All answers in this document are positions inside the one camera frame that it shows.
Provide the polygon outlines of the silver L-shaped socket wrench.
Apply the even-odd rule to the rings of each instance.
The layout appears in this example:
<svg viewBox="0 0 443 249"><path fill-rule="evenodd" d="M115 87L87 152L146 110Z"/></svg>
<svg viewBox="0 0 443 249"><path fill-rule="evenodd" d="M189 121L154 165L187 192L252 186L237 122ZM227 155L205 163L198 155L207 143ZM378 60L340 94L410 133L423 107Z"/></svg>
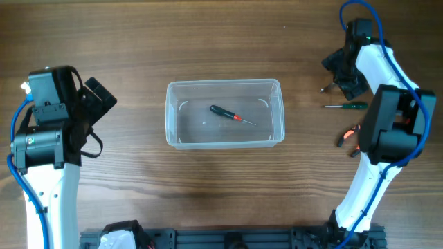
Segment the silver L-shaped socket wrench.
<svg viewBox="0 0 443 249"><path fill-rule="evenodd" d="M320 93L329 93L335 86L336 86L336 84L334 82L332 82L331 84L328 84L327 86L323 87L320 90Z"/></svg>

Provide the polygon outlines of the clear plastic container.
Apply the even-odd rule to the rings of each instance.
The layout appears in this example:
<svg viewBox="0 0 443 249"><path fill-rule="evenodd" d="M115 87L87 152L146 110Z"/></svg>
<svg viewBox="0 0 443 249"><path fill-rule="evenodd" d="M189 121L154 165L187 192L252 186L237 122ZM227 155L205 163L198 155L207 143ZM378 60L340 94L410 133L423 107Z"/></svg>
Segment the clear plastic container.
<svg viewBox="0 0 443 249"><path fill-rule="evenodd" d="M165 101L165 137L176 149L272 147L285 137L276 79L172 82Z"/></svg>

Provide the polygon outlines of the black red screwdriver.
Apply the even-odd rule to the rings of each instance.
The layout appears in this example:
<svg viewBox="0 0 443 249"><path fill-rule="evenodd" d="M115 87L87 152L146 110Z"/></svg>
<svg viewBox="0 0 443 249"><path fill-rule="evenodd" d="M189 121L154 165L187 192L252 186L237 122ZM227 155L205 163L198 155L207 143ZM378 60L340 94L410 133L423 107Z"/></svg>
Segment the black red screwdriver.
<svg viewBox="0 0 443 249"><path fill-rule="evenodd" d="M210 111L215 113L215 114L217 114L217 115L219 115L219 116L223 116L225 118L229 118L229 119L234 120L234 121L243 122L243 123L255 126L254 123L249 122L249 121L241 118L239 115L237 115L237 114L235 114L235 113L233 113L231 111L225 110L225 109L223 109L223 108L221 108L221 107L219 107L217 105L211 105L210 106Z"/></svg>

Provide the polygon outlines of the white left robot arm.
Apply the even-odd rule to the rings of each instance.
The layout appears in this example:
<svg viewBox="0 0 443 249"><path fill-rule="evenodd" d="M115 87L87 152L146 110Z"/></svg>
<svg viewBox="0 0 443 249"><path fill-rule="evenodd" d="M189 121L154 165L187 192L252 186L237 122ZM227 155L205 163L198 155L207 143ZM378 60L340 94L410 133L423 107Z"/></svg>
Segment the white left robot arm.
<svg viewBox="0 0 443 249"><path fill-rule="evenodd" d="M82 150L117 99L72 66L33 71L10 125L7 164L24 191L29 248L78 248L77 195Z"/></svg>

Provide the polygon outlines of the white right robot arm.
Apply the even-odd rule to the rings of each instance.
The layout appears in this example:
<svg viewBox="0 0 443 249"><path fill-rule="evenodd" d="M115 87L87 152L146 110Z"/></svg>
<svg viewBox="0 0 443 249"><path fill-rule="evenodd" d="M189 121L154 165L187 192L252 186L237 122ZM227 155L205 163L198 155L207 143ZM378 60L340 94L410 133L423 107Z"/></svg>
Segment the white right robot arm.
<svg viewBox="0 0 443 249"><path fill-rule="evenodd" d="M374 94L359 127L359 167L331 218L341 243L355 243L369 231L391 181L421 154L437 102L434 92L408 79L388 41L374 37L372 31L369 19L350 21L344 47L322 62L347 100L367 90Z"/></svg>

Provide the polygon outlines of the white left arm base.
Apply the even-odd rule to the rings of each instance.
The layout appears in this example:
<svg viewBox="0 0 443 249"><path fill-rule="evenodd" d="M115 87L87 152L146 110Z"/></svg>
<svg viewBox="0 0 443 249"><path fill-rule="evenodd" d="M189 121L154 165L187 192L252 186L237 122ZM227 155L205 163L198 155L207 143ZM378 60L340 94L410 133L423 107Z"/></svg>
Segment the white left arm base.
<svg viewBox="0 0 443 249"><path fill-rule="evenodd" d="M131 220L107 225L98 249L154 249L154 245L139 222Z"/></svg>

